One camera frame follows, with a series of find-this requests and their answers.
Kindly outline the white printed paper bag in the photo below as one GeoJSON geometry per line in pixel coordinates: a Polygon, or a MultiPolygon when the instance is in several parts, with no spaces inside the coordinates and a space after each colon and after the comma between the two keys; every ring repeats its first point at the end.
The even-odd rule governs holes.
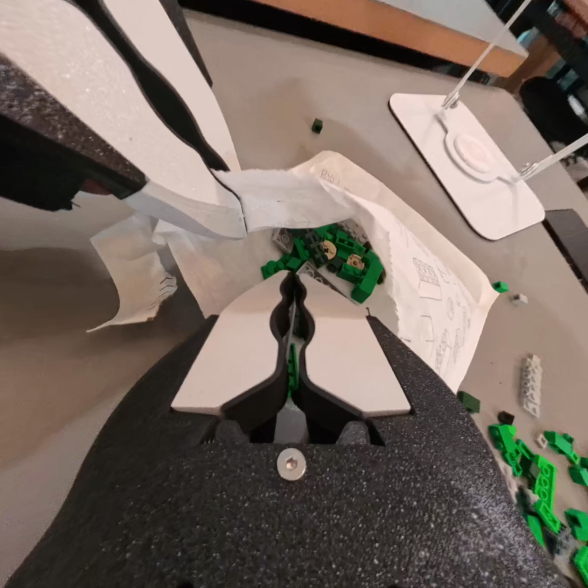
{"type": "Polygon", "coordinates": [[[217,240],[133,215],[91,238],[114,281],[119,309],[104,327],[153,319],[175,290],[158,249],[167,246],[203,316],[220,314],[262,281],[277,259],[273,229],[309,229],[352,220],[385,271],[364,302],[456,392],[497,298],[487,276],[432,224],[368,172],[333,151],[288,171],[222,172],[245,196],[253,224],[242,240],[217,240]]]}

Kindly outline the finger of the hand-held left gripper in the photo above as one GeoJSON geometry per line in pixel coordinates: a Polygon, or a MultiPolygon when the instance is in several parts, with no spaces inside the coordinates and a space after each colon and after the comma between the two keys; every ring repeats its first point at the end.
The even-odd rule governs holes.
{"type": "Polygon", "coordinates": [[[136,52],[179,98],[168,124],[213,170],[240,171],[230,131],[176,1],[104,1],[136,52]]]}
{"type": "Polygon", "coordinates": [[[238,195],[178,135],[180,106],[136,52],[104,1],[1,1],[1,56],[32,77],[146,177],[125,199],[143,213],[207,238],[242,239],[238,195]]]}

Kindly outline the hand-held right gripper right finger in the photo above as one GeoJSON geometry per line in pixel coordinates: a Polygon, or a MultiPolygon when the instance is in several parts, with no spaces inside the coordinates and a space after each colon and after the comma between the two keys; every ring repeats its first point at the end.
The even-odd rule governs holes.
{"type": "Polygon", "coordinates": [[[311,430],[336,439],[350,422],[408,415],[408,397],[366,311],[308,275],[297,283],[303,344],[294,403],[311,430]]]}

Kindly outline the pile of green building bricks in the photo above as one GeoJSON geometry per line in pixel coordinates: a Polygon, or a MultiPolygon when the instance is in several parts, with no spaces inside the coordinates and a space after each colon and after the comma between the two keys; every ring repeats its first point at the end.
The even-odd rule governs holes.
{"type": "Polygon", "coordinates": [[[514,424],[488,426],[499,466],[515,504],[537,543],[556,563],[573,570],[571,584],[587,587],[587,511],[568,508],[562,522],[556,514],[558,469],[518,438],[514,424]]]}

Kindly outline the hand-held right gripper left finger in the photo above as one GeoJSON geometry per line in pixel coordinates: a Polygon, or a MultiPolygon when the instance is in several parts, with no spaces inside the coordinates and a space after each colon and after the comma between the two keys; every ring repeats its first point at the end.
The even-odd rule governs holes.
{"type": "Polygon", "coordinates": [[[289,271],[257,284],[228,305],[187,372],[171,408],[232,420],[244,433],[277,416],[288,396],[289,271]]]}

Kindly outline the wood-edged desk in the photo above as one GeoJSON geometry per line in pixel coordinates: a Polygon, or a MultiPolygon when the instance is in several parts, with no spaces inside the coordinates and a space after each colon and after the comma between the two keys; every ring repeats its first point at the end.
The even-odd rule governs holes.
{"type": "Polygon", "coordinates": [[[180,1],[191,11],[422,69],[471,67],[503,29],[486,1],[180,1]]]}

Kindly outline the long grey brick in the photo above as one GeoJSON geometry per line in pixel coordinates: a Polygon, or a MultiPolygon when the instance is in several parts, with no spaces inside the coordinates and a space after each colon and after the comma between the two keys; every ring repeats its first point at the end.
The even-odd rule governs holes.
{"type": "Polygon", "coordinates": [[[519,401],[521,407],[534,418],[540,417],[542,376],[540,358],[535,354],[526,356],[520,370],[519,401]]]}

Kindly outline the white book stand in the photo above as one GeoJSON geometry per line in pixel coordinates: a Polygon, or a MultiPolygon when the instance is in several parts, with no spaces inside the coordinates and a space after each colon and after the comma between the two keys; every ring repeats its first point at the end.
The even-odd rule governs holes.
{"type": "Polygon", "coordinates": [[[517,171],[469,108],[460,90],[531,1],[523,1],[446,96],[394,93],[391,113],[469,226],[499,240],[545,218],[527,180],[587,145],[582,135],[562,150],[517,171]]]}

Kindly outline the grey desk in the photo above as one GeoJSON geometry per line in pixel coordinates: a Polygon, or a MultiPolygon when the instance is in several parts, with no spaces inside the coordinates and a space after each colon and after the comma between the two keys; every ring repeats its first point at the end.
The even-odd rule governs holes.
{"type": "MultiPolygon", "coordinates": [[[[546,404],[587,434],[587,294],[542,224],[498,242],[466,228],[385,114],[394,84],[440,78],[315,43],[196,18],[230,122],[286,162],[311,98],[350,115],[341,151],[422,213],[489,277],[513,279],[526,310],[490,311],[466,384],[482,409],[514,402],[515,364],[537,352],[546,404]]],[[[378,444],[294,444],[306,460],[285,481],[285,445],[212,431],[209,417],[172,416],[172,386],[203,349],[214,319],[168,353],[125,396],[90,449],[63,507],[7,587],[567,587],[511,499],[487,434],[431,368],[376,318],[368,321],[413,412],[379,417],[378,444]]]]}

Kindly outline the black desk panel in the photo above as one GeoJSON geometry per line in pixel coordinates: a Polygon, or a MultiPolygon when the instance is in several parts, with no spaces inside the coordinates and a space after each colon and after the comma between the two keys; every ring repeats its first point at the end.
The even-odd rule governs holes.
{"type": "Polygon", "coordinates": [[[587,226],[572,209],[547,210],[543,225],[575,272],[587,280],[587,226]]]}

